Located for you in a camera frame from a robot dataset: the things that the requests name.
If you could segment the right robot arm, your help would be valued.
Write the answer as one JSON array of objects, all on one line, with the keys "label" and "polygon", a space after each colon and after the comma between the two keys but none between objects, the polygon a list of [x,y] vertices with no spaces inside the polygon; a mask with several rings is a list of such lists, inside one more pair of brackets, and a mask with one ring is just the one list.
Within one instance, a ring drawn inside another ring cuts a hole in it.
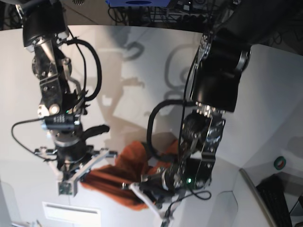
[{"label": "right robot arm", "polygon": [[[87,102],[101,90],[101,63],[88,42],[70,38],[60,1],[17,0],[15,6],[23,24],[23,45],[34,54],[32,71],[42,96],[37,119],[54,142],[53,149],[38,148],[34,154],[54,165],[59,185],[68,185],[81,179],[100,155],[87,145],[87,139],[109,131],[107,125],[84,130],[81,123],[81,117],[87,114]],[[72,77],[71,59],[60,49],[63,44],[85,46],[92,53],[97,85],[91,95],[85,82]]]}]

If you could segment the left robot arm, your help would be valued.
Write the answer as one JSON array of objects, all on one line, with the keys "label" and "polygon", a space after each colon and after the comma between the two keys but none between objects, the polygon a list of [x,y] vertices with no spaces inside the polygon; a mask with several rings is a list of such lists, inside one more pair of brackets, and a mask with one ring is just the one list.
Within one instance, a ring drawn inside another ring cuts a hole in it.
[{"label": "left robot arm", "polygon": [[[182,99],[166,99],[151,112],[146,143],[152,157],[165,163],[140,182],[124,183],[167,224],[173,206],[188,196],[199,198],[211,182],[216,152],[223,137],[226,112],[234,112],[241,76],[247,68],[253,45],[260,44],[285,20],[302,11],[300,0],[243,0],[229,18],[208,26],[190,66],[186,82],[190,92]],[[152,145],[152,130],[160,109],[191,107],[182,114],[177,152],[160,155]]]}]

